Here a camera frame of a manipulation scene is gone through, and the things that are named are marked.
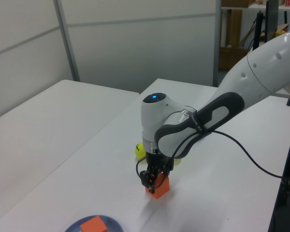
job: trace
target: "white table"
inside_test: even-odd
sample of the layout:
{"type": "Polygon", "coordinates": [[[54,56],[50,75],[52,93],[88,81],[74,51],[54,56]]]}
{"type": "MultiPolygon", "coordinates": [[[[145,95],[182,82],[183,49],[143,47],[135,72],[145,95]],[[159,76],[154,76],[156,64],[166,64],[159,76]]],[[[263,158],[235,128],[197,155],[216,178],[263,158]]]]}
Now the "white table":
{"type": "Polygon", "coordinates": [[[61,81],[0,117],[0,217],[138,93],[61,81]]]}
{"type": "MultiPolygon", "coordinates": [[[[198,109],[215,88],[158,79],[4,215],[0,232],[62,232],[95,214],[115,218],[125,232],[267,231],[280,180],[218,134],[199,141],[175,165],[168,193],[158,200],[145,193],[134,147],[142,140],[141,101],[154,92],[198,109]]],[[[290,146],[286,101],[271,96],[219,128],[275,174],[283,173],[290,146]]]]}

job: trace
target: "plate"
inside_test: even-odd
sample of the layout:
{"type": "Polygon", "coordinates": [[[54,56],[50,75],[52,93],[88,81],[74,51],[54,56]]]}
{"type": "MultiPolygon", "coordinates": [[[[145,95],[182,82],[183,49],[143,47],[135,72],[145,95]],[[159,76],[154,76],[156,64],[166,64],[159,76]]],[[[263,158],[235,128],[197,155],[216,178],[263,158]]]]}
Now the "plate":
{"type": "Polygon", "coordinates": [[[106,225],[108,232],[124,232],[121,225],[113,218],[104,215],[91,215],[85,218],[78,220],[77,222],[73,223],[66,232],[81,232],[81,225],[90,219],[99,216],[103,223],[106,225]]]}

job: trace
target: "orange cube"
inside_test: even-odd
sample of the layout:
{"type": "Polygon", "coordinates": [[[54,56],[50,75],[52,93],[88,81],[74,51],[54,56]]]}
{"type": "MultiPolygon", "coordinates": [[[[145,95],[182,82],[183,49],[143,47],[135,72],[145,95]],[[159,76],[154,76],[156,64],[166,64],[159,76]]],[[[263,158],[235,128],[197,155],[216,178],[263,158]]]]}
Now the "orange cube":
{"type": "MultiPolygon", "coordinates": [[[[163,173],[160,173],[158,175],[158,178],[155,182],[155,187],[157,187],[161,181],[163,180],[164,178],[164,174],[163,173]]],[[[163,181],[163,184],[159,187],[159,188],[156,188],[155,189],[155,192],[154,194],[152,194],[151,192],[149,192],[148,188],[145,188],[146,192],[148,192],[149,194],[151,194],[153,197],[155,197],[156,199],[160,198],[162,195],[164,195],[167,191],[170,190],[170,180],[169,180],[169,177],[165,177],[164,181],[163,181]]]]}
{"type": "Polygon", "coordinates": [[[99,216],[96,216],[81,225],[82,232],[107,232],[107,227],[99,216]]]}

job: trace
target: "wooden shelf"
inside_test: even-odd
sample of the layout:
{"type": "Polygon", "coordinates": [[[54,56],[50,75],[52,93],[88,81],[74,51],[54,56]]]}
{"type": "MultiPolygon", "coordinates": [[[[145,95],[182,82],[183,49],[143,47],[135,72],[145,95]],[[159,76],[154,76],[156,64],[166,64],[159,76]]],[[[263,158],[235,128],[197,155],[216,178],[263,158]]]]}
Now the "wooden shelf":
{"type": "MultiPolygon", "coordinates": [[[[265,5],[252,4],[249,8],[242,7],[221,7],[222,9],[231,9],[231,10],[265,10],[265,5]]],[[[279,11],[290,11],[290,6],[280,5],[278,7],[279,11]]]]}

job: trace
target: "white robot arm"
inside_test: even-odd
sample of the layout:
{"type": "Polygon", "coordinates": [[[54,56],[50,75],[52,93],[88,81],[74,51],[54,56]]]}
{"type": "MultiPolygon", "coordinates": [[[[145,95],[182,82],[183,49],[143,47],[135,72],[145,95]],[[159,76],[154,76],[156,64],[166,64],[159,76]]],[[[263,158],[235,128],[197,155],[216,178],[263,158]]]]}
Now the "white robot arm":
{"type": "Polygon", "coordinates": [[[163,93],[147,96],[141,108],[148,163],[142,182],[148,181],[144,175],[165,172],[170,158],[183,158],[198,140],[288,84],[290,33],[265,43],[241,59],[227,73],[210,101],[198,111],[172,101],[163,93]]]}

